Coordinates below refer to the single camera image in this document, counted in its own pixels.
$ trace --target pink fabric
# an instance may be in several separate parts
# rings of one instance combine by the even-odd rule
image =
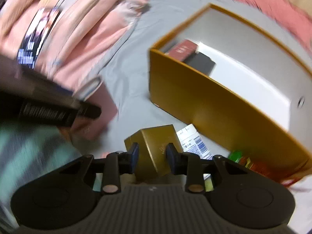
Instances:
[[[106,129],[106,125],[116,115],[117,107],[104,84],[88,98],[88,102],[99,106],[105,106],[105,110],[102,110],[101,116],[94,121],[87,118],[76,118],[71,127],[71,132],[83,136],[88,140],[93,140]]]
[[[15,58],[34,15],[58,0],[8,0],[0,17],[0,52]],[[78,0],[58,19],[36,62],[36,69],[63,87],[78,91],[105,53],[126,33],[148,0]],[[116,115],[117,108],[104,84],[88,102],[99,105],[101,116],[77,118],[71,128],[87,139],[96,138]]]
[[[299,43],[312,53],[312,19],[288,0],[236,0],[258,8],[286,28]]]

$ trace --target gray fabric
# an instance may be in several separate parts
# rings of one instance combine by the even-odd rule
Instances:
[[[76,144],[82,151],[100,156],[103,152],[125,150],[124,139],[141,128],[184,123],[153,105],[149,100],[148,49],[160,37],[207,3],[215,3],[254,22],[289,46],[312,67],[312,60],[290,33],[259,10],[232,0],[150,0],[134,32],[101,71],[118,107],[118,115],[98,142]],[[213,154],[227,151],[205,138]]]

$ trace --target teal striped fabric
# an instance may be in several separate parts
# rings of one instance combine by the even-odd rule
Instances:
[[[80,156],[56,127],[0,123],[0,230],[18,226],[10,200],[19,187]]]

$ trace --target gray surface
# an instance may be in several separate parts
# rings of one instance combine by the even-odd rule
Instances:
[[[123,193],[101,198],[95,210],[72,227],[15,234],[294,234],[285,224],[265,230],[235,226],[217,215],[203,195],[180,186],[128,186]]]
[[[256,23],[312,67],[311,58],[291,34],[255,8],[232,0],[150,0],[135,31],[101,72],[118,107],[118,115],[98,142],[75,143],[82,152],[99,157],[103,152],[124,151],[124,139],[141,128],[173,124],[176,130],[180,130],[185,126],[149,100],[148,49],[173,27],[210,2]],[[213,154],[227,155],[225,149],[211,140],[204,138],[204,141]]]

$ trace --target round hole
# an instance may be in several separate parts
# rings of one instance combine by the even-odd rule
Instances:
[[[300,109],[302,108],[303,104],[305,103],[305,97],[301,97],[298,101],[298,105],[297,105],[297,108]]]

